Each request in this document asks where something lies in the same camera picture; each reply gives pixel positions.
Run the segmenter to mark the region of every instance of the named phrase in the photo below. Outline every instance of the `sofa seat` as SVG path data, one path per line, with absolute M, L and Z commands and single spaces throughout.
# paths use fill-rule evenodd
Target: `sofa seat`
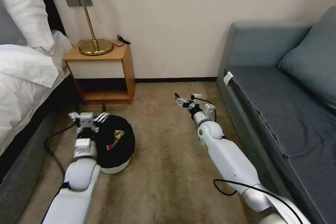
M 269 133 L 262 144 L 296 204 L 307 215 L 313 205 L 323 223 L 336 223 L 336 112 L 275 66 L 227 70 L 237 99 Z

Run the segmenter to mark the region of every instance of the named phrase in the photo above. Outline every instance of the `trash bin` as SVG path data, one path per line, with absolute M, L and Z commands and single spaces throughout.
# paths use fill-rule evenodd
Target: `trash bin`
M 135 150 L 132 126 L 125 118 L 109 115 L 99 126 L 94 141 L 101 171 L 114 174 L 126 168 Z

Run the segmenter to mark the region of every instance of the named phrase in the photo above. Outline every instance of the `wooden nightstand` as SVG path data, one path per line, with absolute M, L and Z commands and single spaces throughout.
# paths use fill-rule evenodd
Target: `wooden nightstand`
M 84 103 L 132 104 L 135 82 L 130 46 L 114 46 L 106 54 L 87 56 L 79 52 L 78 45 L 64 61 Z

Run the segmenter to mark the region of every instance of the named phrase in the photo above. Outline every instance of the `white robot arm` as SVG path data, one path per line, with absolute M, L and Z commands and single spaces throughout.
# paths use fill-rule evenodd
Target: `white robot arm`
M 108 113 L 97 118 L 92 113 L 69 114 L 76 122 L 77 133 L 90 136 L 99 131 L 96 124 L 104 122 Z M 68 166 L 63 185 L 53 199 L 43 224 L 84 224 L 89 212 L 93 189 L 98 180 L 100 165 L 97 164 L 96 144 L 90 138 L 78 138 L 75 143 L 73 162 Z
M 180 106 L 191 113 L 198 138 L 208 147 L 209 156 L 224 180 L 242 195 L 254 211 L 262 212 L 268 208 L 276 210 L 276 213 L 263 218 L 260 224 L 310 224 L 293 202 L 268 192 L 262 186 L 253 164 L 234 142 L 225 138 L 219 124 L 211 121 L 210 115 L 215 111 L 212 104 L 205 104 L 201 109 L 200 94 L 193 94 L 191 100 L 180 98 L 178 94 L 175 94 L 175 98 Z

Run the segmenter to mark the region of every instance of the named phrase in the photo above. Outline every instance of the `electrical outlet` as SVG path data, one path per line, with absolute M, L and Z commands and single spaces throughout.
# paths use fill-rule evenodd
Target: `electrical outlet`
M 84 0 L 86 3 L 86 6 L 92 6 L 91 0 Z M 66 0 L 69 7 L 80 7 L 82 6 L 82 3 L 80 0 Z

